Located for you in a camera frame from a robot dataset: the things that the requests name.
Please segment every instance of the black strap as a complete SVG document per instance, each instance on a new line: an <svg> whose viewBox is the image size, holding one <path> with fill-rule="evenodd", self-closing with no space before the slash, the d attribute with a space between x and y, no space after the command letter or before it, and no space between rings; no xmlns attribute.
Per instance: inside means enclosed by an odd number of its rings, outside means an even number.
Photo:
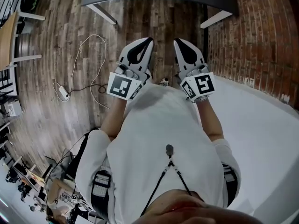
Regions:
<svg viewBox="0 0 299 224"><path fill-rule="evenodd" d="M111 175L105 171L101 170L97 172L93 180L93 188L92 188L92 195L91 195L91 202L93 209L100 215L100 217L109 222L108 218L108 203L109 203L109 194L108 189L110 188L111 184ZM98 189L104 190L105 194L99 194Z"/></svg>
<svg viewBox="0 0 299 224"><path fill-rule="evenodd" d="M188 187L187 187L187 185L186 185L186 183L185 183L185 181L184 181L184 179L183 179L183 177L182 177L180 171L179 171L179 170L177 169L177 167L173 164L172 160L170 160L168 166L165 168L165 170L164 170L163 173L161 174L161 177L159 178L159 181L158 181L158 183L157 183L157 185L156 185L156 187L155 187L153 193L151 194L151 196L150 196L150 198L149 198L148 203L146 204L146 206L145 206L145 208L143 209L143 212L141 213L140 216L143 216L143 215L145 214L145 211L146 211L146 209L148 208L148 206L149 206L149 204L150 204L150 201L151 201L151 199L153 198L155 192L157 191L157 189L158 189L158 187L159 187L159 185L160 185L160 182L161 182L162 178L165 176L165 174L166 174L168 168L170 168L171 166L173 166L173 168L176 170L176 172L177 172L179 178L181 179L181 181L183 182L183 185L184 185L184 187L186 188L188 194L189 194L190 196L192 196L192 194L191 194L190 190L188 189Z"/></svg>
<svg viewBox="0 0 299 224"><path fill-rule="evenodd" d="M224 180L228 190L228 207L234 201L238 190L238 178L235 171L226 164L222 164L224 169Z"/></svg>

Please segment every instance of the brick wall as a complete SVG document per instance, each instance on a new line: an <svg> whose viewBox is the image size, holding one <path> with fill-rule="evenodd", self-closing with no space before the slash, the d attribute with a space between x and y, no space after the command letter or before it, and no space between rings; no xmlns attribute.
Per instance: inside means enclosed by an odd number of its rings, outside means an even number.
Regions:
<svg viewBox="0 0 299 224"><path fill-rule="evenodd" d="M295 107L299 103L299 36L289 0L238 0L240 17L209 28L208 63L221 77ZM215 13L209 8L209 16Z"/></svg>

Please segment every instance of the table leg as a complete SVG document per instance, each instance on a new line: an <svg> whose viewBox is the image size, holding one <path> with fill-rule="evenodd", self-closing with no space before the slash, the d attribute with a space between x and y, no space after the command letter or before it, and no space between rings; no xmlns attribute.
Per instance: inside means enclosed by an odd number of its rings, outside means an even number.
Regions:
<svg viewBox="0 0 299 224"><path fill-rule="evenodd" d="M13 167L22 159L22 156L20 156L16 162L14 162Z"/></svg>
<svg viewBox="0 0 299 224"><path fill-rule="evenodd" d="M32 168L30 169L30 172L33 172L33 170L36 168L36 164L34 164L33 166L32 166ZM26 175L26 177L28 178L29 177L29 175L31 175L29 172L27 172L27 175Z"/></svg>
<svg viewBox="0 0 299 224"><path fill-rule="evenodd" d="M32 18L32 19L37 19L37 20L45 20L46 17L44 16L40 16L40 15L35 15L35 14L31 14L31 13L18 13L20 17L27 17L27 18Z"/></svg>
<svg viewBox="0 0 299 224"><path fill-rule="evenodd" d="M211 26L212 24L217 23L217 22L221 21L222 19L227 18L231 15L232 15L232 13L229 13L226 11L221 11L221 12L217 13L215 16L213 16L210 19L203 22L200 25L200 28L202 28L202 29L207 28L207 27Z"/></svg>
<svg viewBox="0 0 299 224"><path fill-rule="evenodd" d="M1 128L0 128L0 131L2 131L3 129L5 129L7 126L9 126L10 125L10 122L7 122L4 126L2 126Z"/></svg>
<svg viewBox="0 0 299 224"><path fill-rule="evenodd" d="M87 5L91 10L93 10L95 13L99 14L101 17L106 19L108 22L110 22L112 25L117 24L117 20L112 17L104 8L102 8L99 4L90 4Z"/></svg>
<svg viewBox="0 0 299 224"><path fill-rule="evenodd" d="M1 149L5 144L6 144L6 141L5 141L3 144L1 144L0 149Z"/></svg>
<svg viewBox="0 0 299 224"><path fill-rule="evenodd" d="M27 61L27 60L33 60L33 59L40 59L42 58L42 55L35 55L35 56L23 56L18 58L13 58L13 63L15 62L21 62L21 61Z"/></svg>

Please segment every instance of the hardwood floor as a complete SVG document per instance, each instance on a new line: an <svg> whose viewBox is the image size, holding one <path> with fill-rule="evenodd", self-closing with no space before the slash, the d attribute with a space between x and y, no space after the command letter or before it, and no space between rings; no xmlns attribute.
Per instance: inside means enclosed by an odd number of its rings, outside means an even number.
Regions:
<svg viewBox="0 0 299 224"><path fill-rule="evenodd" d="M159 82L176 74L173 39L181 37L203 48L202 6L177 0L120 0L102 4L118 21L111 26L99 15L80 5L81 0L41 0L36 14L45 21L34 21L34 31L19 38L22 56L42 54L40 60L22 62L17 67L19 100L25 113L12 121L8 149L29 164L36 163L43 173L45 156L59 160L65 148L70 148L83 134L101 126L107 110L92 100L89 89L72 93L70 101L62 103L52 89L59 82L67 89L80 43L91 34L107 42L107 59L97 84L108 82L109 72L123 47L142 37L153 37L157 62L153 81ZM96 37L87 41L80 52L74 73L73 89L90 85L104 57L104 44ZM110 105L111 97L95 97Z"/></svg>

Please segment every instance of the white cable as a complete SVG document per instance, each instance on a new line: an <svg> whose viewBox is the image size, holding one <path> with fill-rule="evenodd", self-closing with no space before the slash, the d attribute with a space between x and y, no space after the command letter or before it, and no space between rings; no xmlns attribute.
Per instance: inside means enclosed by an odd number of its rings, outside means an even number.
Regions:
<svg viewBox="0 0 299 224"><path fill-rule="evenodd" d="M104 40L103 37L101 37L100 35L92 34L92 35L90 35L88 38L86 38L86 39L81 43L81 45L80 45L80 47L79 47L79 51L78 51L77 56L76 56L76 59L75 59L75 62L74 62L74 69L73 69L73 72L72 72L72 74L71 74L71 85L70 85L70 87L69 87L69 92L68 92L68 93L69 93L69 96L68 96L68 99L67 99L67 100L62 100L62 99L59 97L59 95L58 95L56 89L54 88L54 85L55 85L55 84L58 84L59 86L61 86L58 82L54 82L54 83L53 83L53 89L54 89L55 93L57 94L57 97L59 98L60 101L62 101L62 102L68 102L68 101L70 100L70 98L71 98L71 89L72 89L72 86L73 86L73 78L74 78L74 73L75 73L75 68L76 68L76 61L77 61L78 56L79 56L79 54L80 54L80 50L81 50L82 45L83 45L89 38L91 38L92 36L97 36L97 37L99 37L100 39L102 39L102 41L104 42L104 45L105 45L105 52L104 52L105 55L104 55L104 61L103 61L102 65L100 66L99 72L98 72L97 76L95 77L95 79L93 79L93 81L92 81L92 83L91 83L91 85L90 85L90 93L91 93L92 98L93 98L93 100L94 100L95 102L97 102L99 105L101 105L101 106L103 106L103 107L109 109L106 105L104 105L104 104L98 102L98 101L95 99L95 97L93 96L93 92L92 92L92 85L93 85L94 81L96 80L96 78L98 78L98 76L100 75L100 71L101 71L101 69L102 69L102 67L103 67L103 65L104 65L104 63L105 63L105 61L106 61L106 49L107 49L107 46L106 46L106 42L105 42L105 40Z"/></svg>

